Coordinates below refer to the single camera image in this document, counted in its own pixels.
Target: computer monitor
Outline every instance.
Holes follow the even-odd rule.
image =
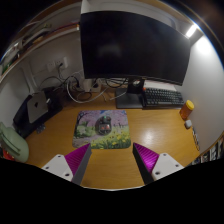
[[[133,96],[142,91],[142,80],[176,85],[184,81],[190,41],[158,20],[123,11],[88,12],[81,14],[80,32],[85,78],[141,80],[137,88],[128,88],[128,98],[127,94],[117,98],[126,101],[123,108],[142,107],[137,102],[140,96]]]

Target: picture on mouse pad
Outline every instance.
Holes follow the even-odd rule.
[[[90,143],[92,149],[121,149],[131,145],[125,110],[83,110],[77,117],[73,147]]]

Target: white wall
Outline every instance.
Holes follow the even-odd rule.
[[[224,130],[224,72],[222,63],[206,36],[191,48],[183,86],[176,86],[195,109],[189,116],[199,137],[200,152],[208,149]]]
[[[29,94],[22,68],[16,67],[0,86],[0,121],[13,127],[13,118]]]
[[[26,58],[26,66],[29,67],[30,71],[27,75],[33,79],[36,87],[39,87],[41,82],[47,77],[59,77],[56,68],[52,72],[47,70],[47,63],[63,57],[66,57],[68,61],[68,68],[62,70],[64,78],[83,69],[79,31],[52,40],[34,50]],[[57,79],[48,79],[41,85],[41,88],[59,84],[60,82]]]

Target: wall outlet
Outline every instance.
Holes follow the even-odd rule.
[[[47,70],[49,72],[52,72],[54,70],[54,68],[55,68],[55,62],[54,61],[50,61],[50,62],[47,63]]]
[[[63,63],[61,68],[67,68],[68,67],[68,61],[67,61],[66,57],[59,58],[59,59],[55,60],[55,64],[56,64],[57,67],[60,66],[61,63]]]

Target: mouse pad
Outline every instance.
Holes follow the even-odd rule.
[[[109,134],[101,135],[98,121],[110,117]],[[92,149],[123,149],[131,145],[128,118],[125,110],[83,110],[76,121],[72,145],[79,148],[90,143]]]

